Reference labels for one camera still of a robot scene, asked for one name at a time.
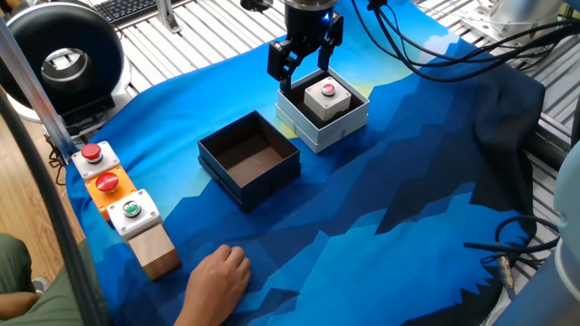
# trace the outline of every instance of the green button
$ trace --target green button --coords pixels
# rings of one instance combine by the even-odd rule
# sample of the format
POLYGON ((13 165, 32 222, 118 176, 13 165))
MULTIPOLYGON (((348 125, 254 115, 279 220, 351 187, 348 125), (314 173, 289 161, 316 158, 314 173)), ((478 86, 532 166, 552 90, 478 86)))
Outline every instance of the green button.
POLYGON ((137 202, 130 201, 123 206, 123 213, 127 217, 134 217, 141 211, 141 206, 137 202))

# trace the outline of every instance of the red button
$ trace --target red button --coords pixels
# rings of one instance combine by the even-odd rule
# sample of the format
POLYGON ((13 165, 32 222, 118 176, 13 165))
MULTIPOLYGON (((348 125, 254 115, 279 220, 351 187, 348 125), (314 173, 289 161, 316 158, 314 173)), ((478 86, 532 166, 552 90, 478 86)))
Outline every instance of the red button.
POLYGON ((335 91, 335 87, 331 83, 327 83, 327 84, 323 85, 323 95, 333 96, 334 91, 335 91))
POLYGON ((81 154, 86 159, 97 159, 101 155, 101 146, 89 144, 82 148, 81 154))
POLYGON ((100 177, 97 177, 95 185, 97 186, 97 189, 102 192, 113 191, 119 185, 119 177, 114 173, 107 172, 102 174, 100 177))

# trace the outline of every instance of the human hand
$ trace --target human hand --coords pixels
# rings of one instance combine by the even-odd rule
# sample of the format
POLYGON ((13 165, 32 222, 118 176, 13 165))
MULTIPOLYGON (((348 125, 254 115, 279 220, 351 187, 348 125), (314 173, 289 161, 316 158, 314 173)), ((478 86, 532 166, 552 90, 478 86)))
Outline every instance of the human hand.
POLYGON ((218 326, 234 311, 250 280, 240 247, 223 244, 191 272, 175 326, 218 326))
POLYGON ((31 292, 0 294, 0 320, 8 321, 27 313, 40 296, 31 292))

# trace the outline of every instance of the wooden floor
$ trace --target wooden floor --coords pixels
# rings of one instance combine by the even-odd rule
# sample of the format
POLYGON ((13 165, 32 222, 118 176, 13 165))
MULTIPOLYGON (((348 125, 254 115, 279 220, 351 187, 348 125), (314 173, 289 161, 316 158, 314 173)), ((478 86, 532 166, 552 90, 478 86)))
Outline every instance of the wooden floor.
MULTIPOLYGON (((46 168, 55 178, 56 170, 48 166, 51 147, 44 140, 42 126, 29 121, 24 121, 24 125, 38 148, 46 168)), ((64 169, 61 182, 64 182, 64 169)), ((71 209, 65 187, 56 186, 56 189, 59 194, 63 194, 61 201, 78 243, 84 238, 84 233, 71 209)), ((63 267, 63 257, 43 199, 12 134, 1 118, 0 233, 8 233, 24 241, 32 256, 33 277, 44 276, 51 281, 63 267)))

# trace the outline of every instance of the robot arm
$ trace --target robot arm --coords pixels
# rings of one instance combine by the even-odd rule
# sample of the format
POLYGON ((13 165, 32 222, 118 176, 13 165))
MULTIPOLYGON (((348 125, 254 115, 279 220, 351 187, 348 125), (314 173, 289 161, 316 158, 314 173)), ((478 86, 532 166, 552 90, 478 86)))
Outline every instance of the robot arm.
MULTIPOLYGON (((309 54, 320 48, 318 67, 328 70, 334 47, 343 42, 343 17, 334 12, 338 0, 285 0, 286 39, 270 43, 268 73, 289 92, 292 74, 309 54)), ((246 10, 262 12, 271 0, 242 0, 246 10)))

